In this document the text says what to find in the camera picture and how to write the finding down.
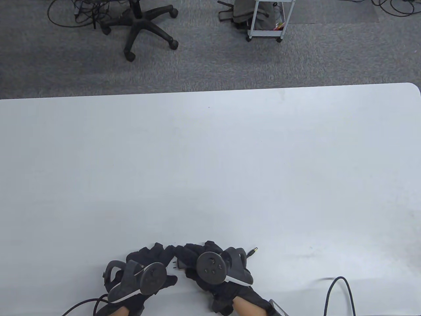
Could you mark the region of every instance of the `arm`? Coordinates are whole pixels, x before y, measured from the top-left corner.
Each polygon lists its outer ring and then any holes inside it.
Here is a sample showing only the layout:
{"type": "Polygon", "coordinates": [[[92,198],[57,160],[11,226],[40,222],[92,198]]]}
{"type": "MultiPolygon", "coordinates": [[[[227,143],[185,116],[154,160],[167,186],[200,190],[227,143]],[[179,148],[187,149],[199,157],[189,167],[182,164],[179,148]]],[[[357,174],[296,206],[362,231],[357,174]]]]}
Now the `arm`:
{"type": "Polygon", "coordinates": [[[122,306],[119,309],[117,309],[115,312],[113,312],[110,316],[128,316],[129,310],[122,306]]]}
{"type": "Polygon", "coordinates": [[[239,316],[267,316],[267,313],[263,308],[258,307],[239,296],[232,301],[234,303],[232,306],[239,316]]]}

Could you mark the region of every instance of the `gray bag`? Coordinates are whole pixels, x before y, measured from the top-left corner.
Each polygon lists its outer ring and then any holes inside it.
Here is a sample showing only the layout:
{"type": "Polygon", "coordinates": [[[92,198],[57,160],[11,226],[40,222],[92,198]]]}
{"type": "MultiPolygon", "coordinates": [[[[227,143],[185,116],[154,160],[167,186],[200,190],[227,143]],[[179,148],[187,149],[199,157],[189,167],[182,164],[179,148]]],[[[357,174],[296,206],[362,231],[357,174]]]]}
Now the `gray bag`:
{"type": "MultiPolygon", "coordinates": [[[[235,0],[234,4],[218,1],[230,9],[219,12],[219,21],[228,21],[236,24],[237,28],[247,27],[250,29],[253,19],[255,0],[235,0]]],[[[255,30],[272,30],[275,27],[275,11],[273,2],[260,2],[257,9],[255,30]]]]}

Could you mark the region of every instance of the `white rolling cart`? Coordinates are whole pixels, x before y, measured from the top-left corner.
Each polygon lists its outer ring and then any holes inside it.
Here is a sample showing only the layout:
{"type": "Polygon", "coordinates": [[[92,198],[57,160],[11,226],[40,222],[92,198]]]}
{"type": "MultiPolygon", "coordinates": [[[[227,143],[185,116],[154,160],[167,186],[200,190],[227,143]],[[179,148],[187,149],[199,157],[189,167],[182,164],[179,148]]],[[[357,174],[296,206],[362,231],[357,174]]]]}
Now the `white rolling cart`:
{"type": "Polygon", "coordinates": [[[278,43],[282,42],[285,32],[287,30],[287,26],[291,17],[291,13],[292,10],[294,9],[294,5],[295,5],[295,1],[296,0],[282,0],[282,1],[276,1],[278,2],[278,5],[280,7],[280,20],[282,23],[284,23],[283,25],[283,29],[282,30],[278,30],[278,31],[263,31],[263,30],[255,30],[254,29],[254,24],[256,22],[256,15],[257,15],[257,10],[259,8],[259,3],[260,2],[275,2],[273,0],[256,0],[256,5],[254,6],[254,14],[253,14],[253,20],[251,22],[251,28],[250,30],[247,30],[247,37],[246,40],[248,42],[250,42],[253,38],[253,36],[257,36],[257,37],[277,37],[276,41],[278,43]],[[287,18],[285,19],[285,10],[284,10],[284,2],[291,2],[291,7],[288,11],[288,15],[287,18]]]}

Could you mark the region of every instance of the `hand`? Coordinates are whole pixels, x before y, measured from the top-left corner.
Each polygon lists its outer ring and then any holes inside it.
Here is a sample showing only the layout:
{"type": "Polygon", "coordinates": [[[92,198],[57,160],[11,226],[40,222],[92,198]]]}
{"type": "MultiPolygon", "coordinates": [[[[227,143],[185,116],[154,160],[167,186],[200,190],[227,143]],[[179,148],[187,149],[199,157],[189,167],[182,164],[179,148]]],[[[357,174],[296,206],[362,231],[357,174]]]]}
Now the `hand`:
{"type": "MultiPolygon", "coordinates": [[[[140,263],[142,266],[148,266],[152,263],[160,262],[165,267],[167,267],[170,261],[172,260],[172,258],[174,258],[174,249],[175,249],[174,246],[168,246],[164,250],[161,244],[156,243],[150,250],[147,247],[144,247],[140,249],[139,251],[130,253],[126,257],[126,262],[129,262],[129,260],[133,260],[140,263]]],[[[120,283],[123,277],[123,273],[124,273],[124,270],[117,271],[112,283],[113,284],[120,283]]],[[[160,288],[160,290],[166,287],[175,285],[176,283],[177,283],[176,276],[167,276],[167,279],[165,283],[162,285],[162,287],[160,288]]],[[[151,296],[152,295],[143,295],[143,294],[134,295],[120,303],[106,305],[101,310],[99,310],[96,315],[108,316],[112,314],[113,312],[117,311],[119,308],[124,306],[129,310],[129,316],[140,316],[140,314],[142,313],[144,309],[145,301],[151,296]]]]}
{"type": "Polygon", "coordinates": [[[177,246],[175,249],[176,257],[189,267],[185,270],[186,277],[196,281],[201,289],[213,295],[212,309],[215,313],[221,313],[224,316],[230,315],[233,312],[233,300],[237,296],[266,310],[268,315],[273,312],[273,307],[270,303],[261,298],[251,287],[245,287],[233,282],[212,285],[203,281],[198,276],[195,267],[197,259],[204,252],[221,254],[223,250],[213,241],[207,241],[204,246],[186,244],[185,246],[177,246]]]}

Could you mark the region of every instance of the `chair wheel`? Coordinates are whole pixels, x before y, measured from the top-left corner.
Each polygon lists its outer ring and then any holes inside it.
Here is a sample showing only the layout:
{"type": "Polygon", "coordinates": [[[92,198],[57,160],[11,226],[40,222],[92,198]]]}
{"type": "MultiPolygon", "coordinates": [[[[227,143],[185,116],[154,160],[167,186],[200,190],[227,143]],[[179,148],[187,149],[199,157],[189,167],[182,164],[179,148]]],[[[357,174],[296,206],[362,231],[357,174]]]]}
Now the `chair wheel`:
{"type": "Polygon", "coordinates": [[[173,40],[171,43],[169,43],[170,44],[170,48],[172,49],[172,50],[176,50],[178,47],[179,47],[179,43],[176,41],[176,40],[173,40]]]}
{"type": "Polygon", "coordinates": [[[179,11],[177,9],[173,9],[172,11],[170,11],[170,16],[175,19],[179,14],[179,11]]]}
{"type": "Polygon", "coordinates": [[[104,27],[101,28],[101,31],[105,34],[105,35],[109,35],[111,33],[111,28],[110,27],[104,27]]]}
{"type": "Polygon", "coordinates": [[[132,62],[135,58],[136,58],[136,55],[135,54],[133,54],[131,51],[125,51],[124,52],[124,56],[126,56],[126,59],[129,61],[129,62],[132,62]]]}

